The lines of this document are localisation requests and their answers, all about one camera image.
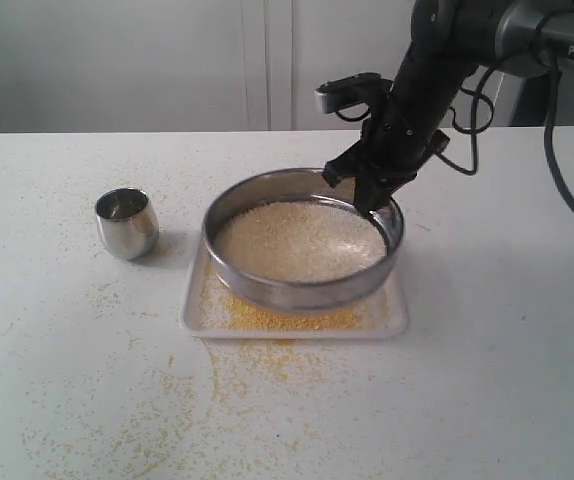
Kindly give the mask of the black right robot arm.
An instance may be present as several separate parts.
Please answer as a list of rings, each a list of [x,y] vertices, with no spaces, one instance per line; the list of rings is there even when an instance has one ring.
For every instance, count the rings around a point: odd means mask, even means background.
[[[449,139],[439,125],[463,82],[480,66],[522,78],[556,60],[574,65],[570,1],[418,1],[411,44],[393,80],[360,73],[316,90],[325,114],[364,104],[359,140],[326,163],[332,187],[352,178],[353,205],[363,215],[384,207]]]

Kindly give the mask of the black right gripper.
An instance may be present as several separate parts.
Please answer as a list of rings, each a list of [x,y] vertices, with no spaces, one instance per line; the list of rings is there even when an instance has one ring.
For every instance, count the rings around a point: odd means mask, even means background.
[[[444,99],[402,100],[389,94],[369,119],[360,143],[324,165],[323,179],[335,188],[353,178],[353,205],[362,216],[385,208],[402,183],[446,149],[449,137],[440,123],[449,106]]]

